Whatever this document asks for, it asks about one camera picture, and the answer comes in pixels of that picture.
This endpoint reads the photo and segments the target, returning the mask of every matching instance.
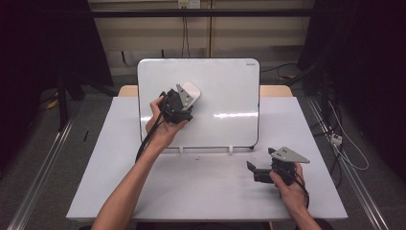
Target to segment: white table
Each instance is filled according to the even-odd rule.
[[[140,146],[138,101],[115,98],[68,219],[94,219],[134,163]],[[309,211],[314,218],[344,219],[347,213],[306,124],[296,98],[261,98],[259,141],[254,150],[170,150],[155,162],[134,219],[138,221],[268,221],[290,219],[271,184],[254,182],[249,160],[268,168],[267,148],[289,147],[310,160],[303,164]]]

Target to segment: white plastic part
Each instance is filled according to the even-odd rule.
[[[200,97],[200,90],[199,90],[199,88],[197,88],[196,85],[194,85],[190,81],[187,81],[184,84],[182,84],[182,88],[185,89],[185,91],[188,92],[188,94],[191,95],[193,98],[193,100],[188,104],[188,106],[183,108],[183,110],[187,110]]]
[[[337,147],[339,147],[341,143],[343,143],[343,137],[335,133],[332,133],[330,136],[330,143],[335,144]]]
[[[189,9],[200,9],[200,0],[189,0]]]

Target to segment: hand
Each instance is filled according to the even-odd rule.
[[[158,104],[163,99],[164,99],[164,96],[161,96],[157,100],[150,103],[150,107],[151,107],[153,116],[147,122],[147,125],[146,125],[147,132],[150,132],[150,130],[152,129],[153,125],[155,124],[156,120],[159,117],[161,110],[159,109]],[[158,128],[155,130],[148,145],[152,145],[152,146],[158,148],[159,150],[166,149],[172,143],[176,133],[180,129],[182,129],[187,123],[188,123],[188,121],[182,121],[179,124],[168,124],[164,121],[163,117],[161,117],[160,121],[158,122],[158,124],[161,124],[161,125],[159,125]]]
[[[296,163],[295,166],[296,174],[299,175],[296,176],[296,179],[304,185],[305,182],[303,181],[304,176],[302,166],[299,163]],[[298,183],[294,182],[290,186],[287,186],[276,172],[271,172],[269,175],[275,182],[275,186],[280,189],[283,204],[292,217],[295,215],[295,213],[306,210],[305,192],[298,185]]]

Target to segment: whiteboard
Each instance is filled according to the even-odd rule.
[[[170,148],[253,147],[259,138],[259,62],[252,58],[143,59],[138,65],[141,139],[152,116],[150,102],[187,81],[200,98],[193,119]]]

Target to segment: cable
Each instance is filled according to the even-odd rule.
[[[189,32],[188,32],[188,19],[183,17],[183,41],[182,41],[182,58],[183,58],[183,51],[185,50],[185,39],[188,46],[188,55],[191,58],[191,50],[189,49]]]
[[[293,65],[293,64],[296,65],[297,63],[286,63],[286,64],[282,64],[282,65],[277,66],[277,67],[273,67],[273,68],[270,68],[270,69],[267,69],[267,70],[262,70],[262,71],[260,71],[260,73],[269,72],[269,71],[276,70],[276,69],[278,69],[278,68],[284,67],[284,66],[286,66],[286,65]]]
[[[189,29],[188,29],[188,18],[185,18],[185,28],[186,28],[186,44],[188,45],[188,55],[191,58],[191,50],[189,49]]]
[[[168,97],[165,96],[164,98],[164,104],[167,104],[167,99]],[[165,107],[163,106],[161,111],[159,112],[158,118],[156,119],[155,123],[153,124],[151,130],[149,131],[149,133],[147,134],[147,137],[144,139],[143,143],[141,144],[140,148],[138,149],[137,152],[137,156],[135,157],[135,162],[138,161],[138,159],[141,157],[141,155],[143,154],[144,149],[146,148],[146,145],[149,141],[149,139],[151,138],[152,134],[156,131],[156,129],[158,128],[159,125],[161,125],[164,121],[162,121],[161,123],[159,123],[159,120],[161,120],[162,114],[164,112]]]
[[[296,179],[296,178],[294,178],[293,176],[291,176],[287,171],[281,169],[281,167],[278,167],[278,166],[273,166],[273,167],[277,168],[277,170],[278,170],[279,172],[282,172],[282,173],[284,173],[285,175],[287,175],[290,179],[293,179],[293,181],[295,181],[295,182],[299,185],[299,187],[302,188],[302,190],[304,191],[304,197],[305,197],[305,208],[308,209],[308,205],[309,205],[309,203],[310,203],[310,196],[308,195],[308,191],[307,191],[307,189],[305,188],[305,181],[302,179],[302,177],[301,177],[299,174],[296,173],[296,176],[299,176],[299,178],[301,178],[301,180],[302,180],[302,182],[303,182],[304,184],[301,183],[301,182],[299,182],[298,179]]]
[[[367,169],[370,167],[370,162],[368,162],[367,157],[366,157],[366,156],[364,155],[364,153],[353,143],[353,141],[349,138],[349,136],[347,135],[347,133],[344,131],[344,129],[343,129],[343,127],[341,126],[341,123],[340,123],[340,121],[339,121],[339,118],[338,118],[338,116],[337,116],[337,113],[336,113],[335,110],[334,110],[334,108],[332,109],[332,112],[334,113],[334,116],[335,116],[335,118],[337,119],[337,123],[338,123],[338,125],[340,126],[341,130],[343,131],[344,135],[349,139],[349,141],[350,141],[350,142],[357,148],[357,150],[361,153],[362,157],[365,159],[365,162],[367,163],[367,166],[366,166],[365,168],[360,168],[360,167],[357,167],[357,166],[353,165],[353,164],[350,162],[350,160],[349,160],[346,156],[344,156],[343,153],[341,153],[340,150],[338,150],[338,148],[337,148],[337,146],[336,146],[335,144],[332,144],[332,145],[333,145],[335,148],[337,148],[338,153],[339,153],[339,154],[343,157],[343,159],[344,159],[345,161],[347,161],[353,168],[355,168],[355,169],[357,169],[357,170],[360,170],[360,171],[367,170]]]
[[[122,60],[123,60],[124,65],[128,65],[126,60],[125,60],[124,51],[122,51]]]
[[[340,112],[339,107],[336,105],[335,107],[333,107],[333,109],[337,109],[337,110],[338,110],[338,114],[340,115],[338,122],[339,122],[339,123],[342,123],[342,122],[341,122],[341,120],[342,120],[342,119],[341,119],[341,112]],[[335,123],[334,127],[330,127],[330,126],[329,126],[329,124],[331,124],[330,121],[323,121],[323,120],[320,121],[318,124],[320,124],[320,123],[325,123],[325,124],[326,124],[326,128],[327,128],[327,131],[321,132],[321,133],[313,134],[313,137],[321,136],[321,135],[326,135],[326,134],[330,134],[331,132],[333,132],[333,131],[338,127],[338,122]]]

